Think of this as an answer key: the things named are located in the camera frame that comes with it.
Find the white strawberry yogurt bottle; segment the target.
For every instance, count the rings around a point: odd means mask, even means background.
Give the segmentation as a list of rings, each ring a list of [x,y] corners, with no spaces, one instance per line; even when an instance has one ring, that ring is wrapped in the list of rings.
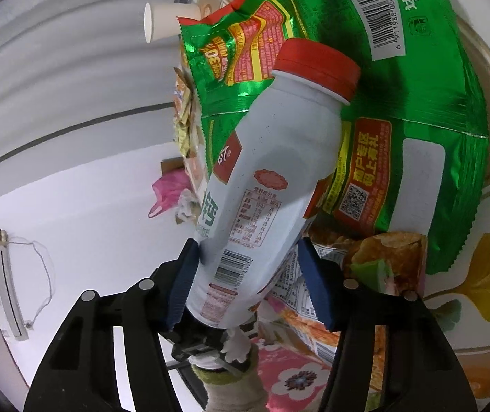
[[[213,328],[250,319],[317,215],[360,67],[332,47],[292,38],[272,73],[221,148],[197,221],[199,265],[186,306]]]

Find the wall air conditioner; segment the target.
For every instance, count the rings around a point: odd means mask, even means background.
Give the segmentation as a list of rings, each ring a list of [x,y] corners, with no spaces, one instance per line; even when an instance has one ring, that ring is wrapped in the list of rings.
[[[29,338],[14,285],[7,232],[0,230],[0,329],[6,340]]]

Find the grey curtain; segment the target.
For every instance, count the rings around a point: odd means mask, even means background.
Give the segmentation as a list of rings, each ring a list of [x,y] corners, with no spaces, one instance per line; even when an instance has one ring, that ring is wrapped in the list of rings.
[[[0,157],[110,114],[169,103],[176,38],[143,11],[173,0],[0,0]]]

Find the white paper cup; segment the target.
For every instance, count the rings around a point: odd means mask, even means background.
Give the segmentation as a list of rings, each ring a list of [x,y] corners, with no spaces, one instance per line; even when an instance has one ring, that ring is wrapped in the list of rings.
[[[197,4],[146,3],[143,12],[143,31],[147,44],[172,37],[180,32],[179,18],[198,21],[200,8]]]

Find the green snack bag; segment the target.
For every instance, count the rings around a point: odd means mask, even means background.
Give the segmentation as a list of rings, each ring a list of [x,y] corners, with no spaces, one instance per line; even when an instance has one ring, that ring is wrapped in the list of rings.
[[[486,102],[450,0],[233,0],[180,26],[208,167],[271,84],[285,40],[317,41],[360,66],[323,208],[354,234],[416,230],[428,273],[450,270],[489,154]]]

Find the pink plastic bag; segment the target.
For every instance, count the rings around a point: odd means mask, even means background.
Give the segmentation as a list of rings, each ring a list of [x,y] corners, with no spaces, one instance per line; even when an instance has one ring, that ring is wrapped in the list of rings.
[[[184,190],[192,190],[192,184],[184,168],[179,168],[163,175],[152,185],[152,188],[156,195],[156,203],[148,213],[149,219],[176,206],[181,193]]]

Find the gold candy wrapper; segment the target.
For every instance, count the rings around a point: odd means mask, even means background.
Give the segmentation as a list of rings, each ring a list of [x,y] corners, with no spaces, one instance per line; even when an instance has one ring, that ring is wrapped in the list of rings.
[[[173,124],[175,128],[174,140],[179,152],[187,157],[190,151],[190,115],[192,92],[189,88],[184,74],[180,68],[174,68],[176,74],[174,89],[175,114]]]

